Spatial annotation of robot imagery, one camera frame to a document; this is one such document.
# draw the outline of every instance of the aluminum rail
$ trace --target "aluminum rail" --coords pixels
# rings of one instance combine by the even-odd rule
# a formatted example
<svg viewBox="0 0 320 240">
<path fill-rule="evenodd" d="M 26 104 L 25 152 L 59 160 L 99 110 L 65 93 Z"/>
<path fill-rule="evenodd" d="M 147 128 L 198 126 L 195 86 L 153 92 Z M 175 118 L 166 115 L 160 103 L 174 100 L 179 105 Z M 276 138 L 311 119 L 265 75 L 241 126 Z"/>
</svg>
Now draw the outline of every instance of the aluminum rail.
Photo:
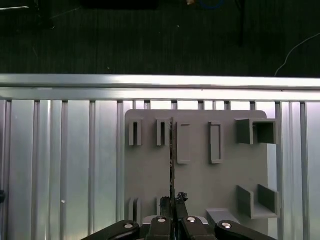
<svg viewBox="0 0 320 240">
<path fill-rule="evenodd" d="M 316 78 L 230 76 L 0 74 L 0 88 L 191 88 L 318 91 L 320 80 Z"/>
</svg>

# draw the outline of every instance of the wire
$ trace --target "wire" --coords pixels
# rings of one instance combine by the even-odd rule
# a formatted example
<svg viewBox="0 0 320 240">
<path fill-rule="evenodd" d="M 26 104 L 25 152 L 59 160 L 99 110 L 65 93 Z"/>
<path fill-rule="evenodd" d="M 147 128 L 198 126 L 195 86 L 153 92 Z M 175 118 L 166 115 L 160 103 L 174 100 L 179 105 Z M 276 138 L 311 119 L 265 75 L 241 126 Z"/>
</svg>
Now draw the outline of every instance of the wire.
<svg viewBox="0 0 320 240">
<path fill-rule="evenodd" d="M 215 6 L 209 6 L 209 5 L 205 4 L 202 0 L 198 0 L 198 1 L 199 1 L 199 3 L 200 3 L 201 7 L 203 7 L 204 9 L 210 9 L 210 10 L 212 10 L 212 9 L 218 9 L 218 8 L 220 8 L 221 5 L 224 3 L 224 0 L 219 0 L 219 2 L 217 3 L 217 5 L 215 5 Z"/>
<path fill-rule="evenodd" d="M 320 35 L 320 32 L 317 33 L 316 35 L 313 35 L 313 36 L 307 38 L 306 40 L 304 40 L 303 42 L 300 42 L 297 46 L 295 46 L 294 48 L 292 48 L 291 51 L 290 51 L 290 52 L 288 53 L 288 55 L 286 56 L 284 63 L 277 69 L 277 71 L 275 71 L 274 76 L 276 77 L 276 76 L 278 75 L 278 72 L 287 64 L 287 61 L 288 61 L 288 58 L 290 57 L 290 54 L 292 54 L 292 52 L 293 52 L 295 49 L 297 49 L 298 47 L 300 47 L 302 44 L 308 42 L 309 40 L 318 37 L 319 35 Z"/>
</svg>

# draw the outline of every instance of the metal wall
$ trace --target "metal wall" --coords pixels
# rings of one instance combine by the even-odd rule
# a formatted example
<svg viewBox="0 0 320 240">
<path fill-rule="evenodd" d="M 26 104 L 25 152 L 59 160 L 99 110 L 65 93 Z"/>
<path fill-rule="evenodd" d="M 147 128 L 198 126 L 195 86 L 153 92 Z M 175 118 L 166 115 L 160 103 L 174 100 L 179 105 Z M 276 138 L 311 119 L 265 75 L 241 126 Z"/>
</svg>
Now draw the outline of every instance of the metal wall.
<svg viewBox="0 0 320 240">
<path fill-rule="evenodd" d="M 277 118 L 281 141 L 268 146 L 268 183 L 281 193 L 281 218 L 269 220 L 269 234 L 319 239 L 320 95 L 243 91 L 4 89 L 0 75 L 0 96 L 10 99 L 0 101 L 1 188 L 8 193 L 2 236 L 79 240 L 122 220 L 126 112 L 179 109 L 262 110 Z"/>
</svg>

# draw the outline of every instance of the black floor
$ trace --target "black floor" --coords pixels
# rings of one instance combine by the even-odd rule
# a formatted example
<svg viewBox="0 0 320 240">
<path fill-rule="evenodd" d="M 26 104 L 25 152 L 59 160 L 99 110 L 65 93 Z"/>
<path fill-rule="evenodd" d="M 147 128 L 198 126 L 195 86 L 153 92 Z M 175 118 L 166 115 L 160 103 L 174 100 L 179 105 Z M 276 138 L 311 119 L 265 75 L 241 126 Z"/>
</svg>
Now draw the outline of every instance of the black floor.
<svg viewBox="0 0 320 240">
<path fill-rule="evenodd" d="M 56 0 L 55 29 L 41 33 L 22 27 L 33 16 L 1 14 L 0 73 L 271 77 L 295 45 L 320 32 L 317 0 L 247 0 L 243 47 L 234 0 L 216 10 L 160 0 L 157 10 L 135 11 Z M 297 48 L 278 76 L 320 78 L 319 63 L 320 36 Z"/>
</svg>

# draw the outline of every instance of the gray pegboard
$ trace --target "gray pegboard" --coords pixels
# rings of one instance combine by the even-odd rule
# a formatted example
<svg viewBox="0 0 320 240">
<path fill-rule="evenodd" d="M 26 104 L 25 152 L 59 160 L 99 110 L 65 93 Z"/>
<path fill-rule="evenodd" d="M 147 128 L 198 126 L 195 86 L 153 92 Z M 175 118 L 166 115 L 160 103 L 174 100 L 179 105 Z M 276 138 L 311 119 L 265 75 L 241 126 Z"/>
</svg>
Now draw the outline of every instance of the gray pegboard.
<svg viewBox="0 0 320 240">
<path fill-rule="evenodd" d="M 267 234 L 267 219 L 278 214 L 279 193 L 264 187 L 268 185 L 267 145 L 256 140 L 264 140 L 262 134 L 273 129 L 266 141 L 273 136 L 276 142 L 277 122 L 266 120 L 262 111 L 128 111 L 126 217 L 139 222 L 156 215 L 157 198 L 170 195 L 170 118 L 174 119 L 177 138 L 175 192 L 188 194 L 188 213 L 208 219 L 215 214 L 212 209 L 218 214 L 219 209 L 228 210 L 241 224 Z M 262 124 L 243 127 L 239 120 Z M 248 144 L 238 143 L 240 132 Z M 139 212 L 129 213 L 132 209 Z"/>
</svg>

